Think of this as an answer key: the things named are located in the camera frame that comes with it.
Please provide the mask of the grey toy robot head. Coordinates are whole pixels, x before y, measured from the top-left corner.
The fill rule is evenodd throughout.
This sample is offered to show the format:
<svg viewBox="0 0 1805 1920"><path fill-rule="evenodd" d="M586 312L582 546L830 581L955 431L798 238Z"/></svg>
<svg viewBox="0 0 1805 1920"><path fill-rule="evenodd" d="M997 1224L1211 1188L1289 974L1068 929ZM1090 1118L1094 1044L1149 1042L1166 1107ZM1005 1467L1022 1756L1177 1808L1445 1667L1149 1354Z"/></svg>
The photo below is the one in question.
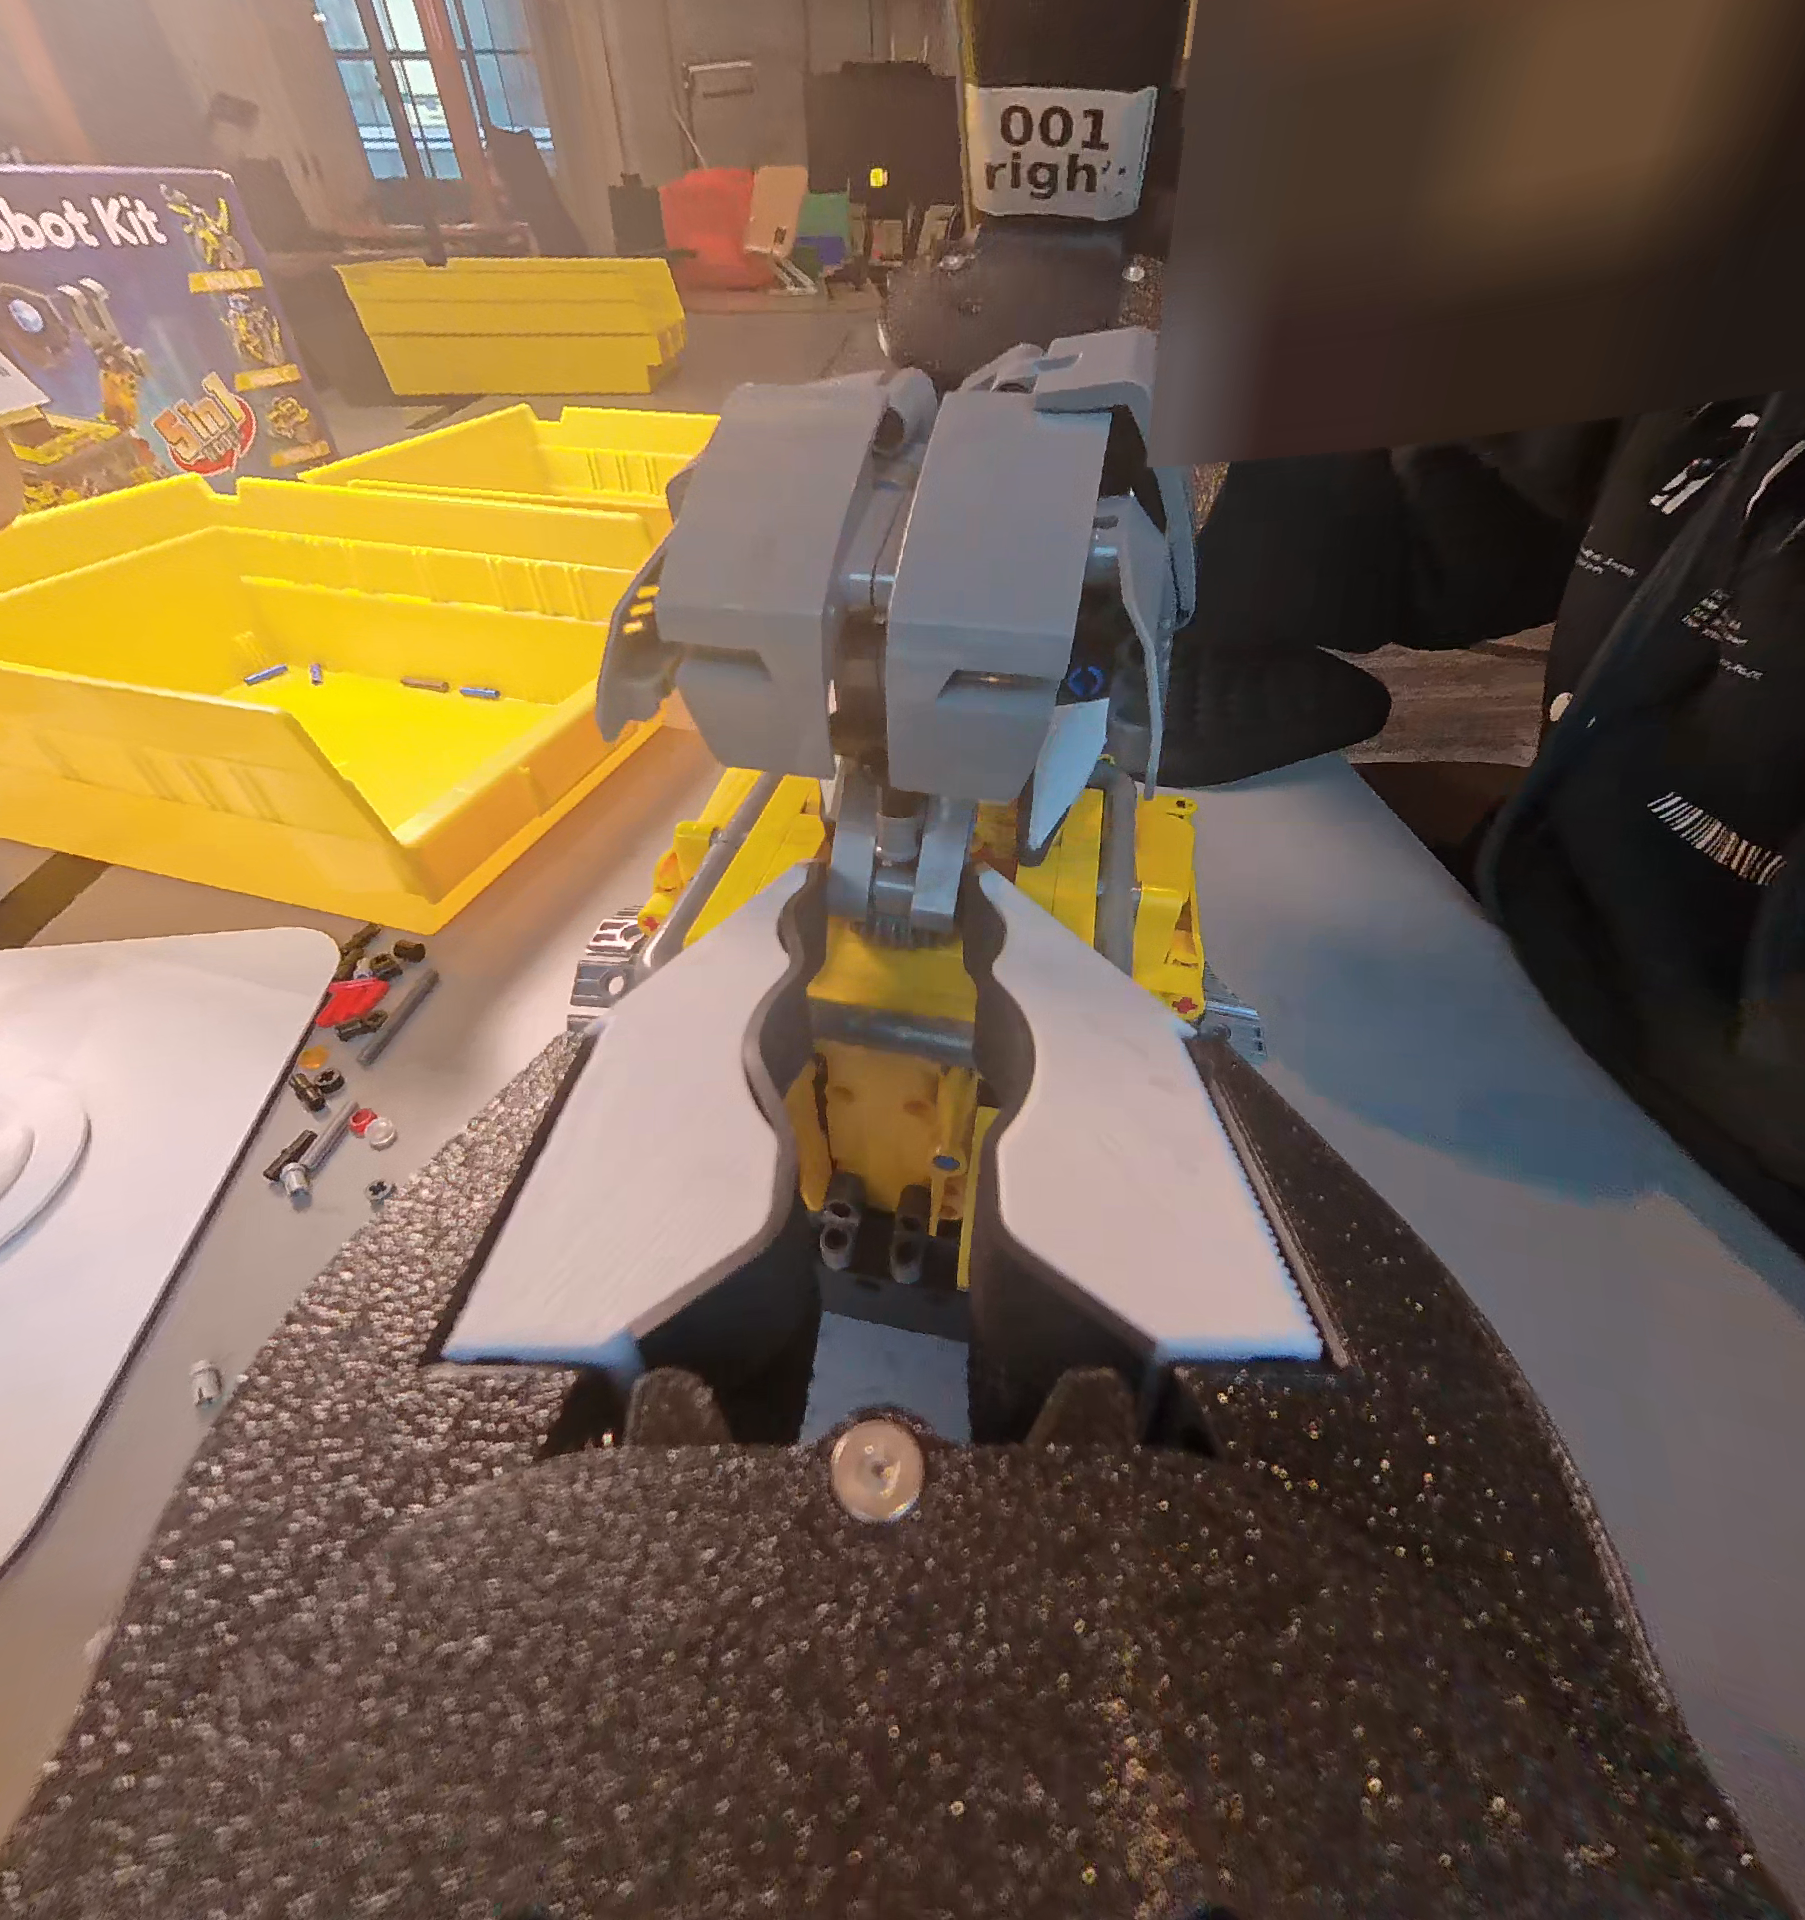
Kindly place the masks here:
<svg viewBox="0 0 1805 1920"><path fill-rule="evenodd" d="M745 385L669 487L672 526L609 621L605 739L679 699L724 766L833 785L826 913L956 930L985 806L1022 805L1052 709L1108 697L1090 785L1156 794L1196 607L1186 472L1149 431L1156 332L920 370Z"/></svg>

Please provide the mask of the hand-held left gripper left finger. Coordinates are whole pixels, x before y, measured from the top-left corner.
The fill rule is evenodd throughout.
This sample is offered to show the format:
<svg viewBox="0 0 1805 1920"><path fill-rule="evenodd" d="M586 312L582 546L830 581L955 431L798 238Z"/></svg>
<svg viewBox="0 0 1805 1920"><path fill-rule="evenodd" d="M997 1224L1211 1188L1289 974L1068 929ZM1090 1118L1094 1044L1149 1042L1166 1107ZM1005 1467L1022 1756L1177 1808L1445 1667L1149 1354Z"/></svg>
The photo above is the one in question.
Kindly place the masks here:
<svg viewBox="0 0 1805 1920"><path fill-rule="evenodd" d="M483 1237L446 1363L748 1379L813 1332L786 1096L825 937L825 875L782 873L603 1022Z"/></svg>

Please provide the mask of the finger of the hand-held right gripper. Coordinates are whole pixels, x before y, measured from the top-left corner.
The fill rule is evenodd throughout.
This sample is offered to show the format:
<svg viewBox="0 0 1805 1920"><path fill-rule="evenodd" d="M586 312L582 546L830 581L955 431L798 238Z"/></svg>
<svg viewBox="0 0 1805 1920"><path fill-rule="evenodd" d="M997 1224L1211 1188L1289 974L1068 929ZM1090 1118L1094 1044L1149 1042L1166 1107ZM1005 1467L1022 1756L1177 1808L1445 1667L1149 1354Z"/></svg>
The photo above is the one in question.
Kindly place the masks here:
<svg viewBox="0 0 1805 1920"><path fill-rule="evenodd" d="M1022 858L1042 860L1107 752L1108 697L1060 701L1022 805Z"/></svg>

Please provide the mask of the scattered small building pieces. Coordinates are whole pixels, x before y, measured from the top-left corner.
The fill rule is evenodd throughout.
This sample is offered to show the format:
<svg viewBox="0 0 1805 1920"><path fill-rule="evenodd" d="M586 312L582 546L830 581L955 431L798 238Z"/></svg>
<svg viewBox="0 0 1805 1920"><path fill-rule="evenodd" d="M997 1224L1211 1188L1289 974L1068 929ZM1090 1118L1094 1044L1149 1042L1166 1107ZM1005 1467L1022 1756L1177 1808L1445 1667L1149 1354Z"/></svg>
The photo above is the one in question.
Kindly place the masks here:
<svg viewBox="0 0 1805 1920"><path fill-rule="evenodd" d="M361 1099L353 1078L391 1042L436 986L430 949L418 937L362 924L339 947L339 966L315 1016L315 1038L288 1072L292 1103L306 1122L262 1168L265 1184L294 1211L310 1203L317 1177L345 1140L385 1148L393 1122Z"/></svg>

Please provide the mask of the yellow plastic bin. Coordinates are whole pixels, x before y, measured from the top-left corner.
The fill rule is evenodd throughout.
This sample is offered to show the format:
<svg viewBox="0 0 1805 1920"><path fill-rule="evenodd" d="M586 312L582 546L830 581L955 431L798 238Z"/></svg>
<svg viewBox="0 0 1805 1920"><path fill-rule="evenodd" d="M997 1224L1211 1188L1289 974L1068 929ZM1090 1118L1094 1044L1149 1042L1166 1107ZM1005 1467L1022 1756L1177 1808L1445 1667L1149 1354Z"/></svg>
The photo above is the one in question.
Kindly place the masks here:
<svg viewBox="0 0 1805 1920"><path fill-rule="evenodd" d="M658 256L362 259L339 281L393 397L646 397L687 317Z"/></svg>
<svg viewBox="0 0 1805 1920"><path fill-rule="evenodd" d="M422 499L621 515L642 526L650 551L672 525L671 483L692 467L716 427L719 419L707 412L635 406L569 406L551 421L518 402L345 456L303 478Z"/></svg>
<svg viewBox="0 0 1805 1920"><path fill-rule="evenodd" d="M174 478L0 532L0 840L439 932L605 737L658 505Z"/></svg>

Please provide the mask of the robot kit box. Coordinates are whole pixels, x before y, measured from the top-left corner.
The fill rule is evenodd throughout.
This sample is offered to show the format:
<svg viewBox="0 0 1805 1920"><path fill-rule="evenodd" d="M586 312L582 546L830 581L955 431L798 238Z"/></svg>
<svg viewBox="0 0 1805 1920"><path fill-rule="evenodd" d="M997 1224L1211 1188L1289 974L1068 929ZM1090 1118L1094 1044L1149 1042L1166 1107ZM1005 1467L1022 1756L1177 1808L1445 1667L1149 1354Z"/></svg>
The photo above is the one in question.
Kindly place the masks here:
<svg viewBox="0 0 1805 1920"><path fill-rule="evenodd" d="M0 165L0 359L27 512L197 477L296 478L339 448L237 182Z"/></svg>

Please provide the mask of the white book stand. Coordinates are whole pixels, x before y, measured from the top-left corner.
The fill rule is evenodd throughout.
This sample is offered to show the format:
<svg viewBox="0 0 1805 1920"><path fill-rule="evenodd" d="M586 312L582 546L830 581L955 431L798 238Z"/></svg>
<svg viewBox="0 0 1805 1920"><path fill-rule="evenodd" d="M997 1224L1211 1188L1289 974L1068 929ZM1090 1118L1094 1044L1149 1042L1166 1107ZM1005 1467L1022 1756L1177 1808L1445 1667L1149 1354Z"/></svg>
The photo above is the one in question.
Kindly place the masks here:
<svg viewBox="0 0 1805 1920"><path fill-rule="evenodd" d="M0 951L0 1576L331 982L301 926Z"/></svg>

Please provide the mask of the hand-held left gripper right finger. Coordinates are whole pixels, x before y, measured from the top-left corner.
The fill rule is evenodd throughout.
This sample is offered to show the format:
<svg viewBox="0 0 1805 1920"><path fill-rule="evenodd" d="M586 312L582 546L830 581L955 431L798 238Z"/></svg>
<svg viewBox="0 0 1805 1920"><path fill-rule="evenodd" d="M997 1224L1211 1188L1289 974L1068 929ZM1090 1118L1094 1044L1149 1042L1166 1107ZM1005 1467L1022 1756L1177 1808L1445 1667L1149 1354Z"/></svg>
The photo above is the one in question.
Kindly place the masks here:
<svg viewBox="0 0 1805 1920"><path fill-rule="evenodd" d="M1153 1365L1302 1363L1324 1332L1185 1024L1015 882L971 881L987 1226Z"/></svg>

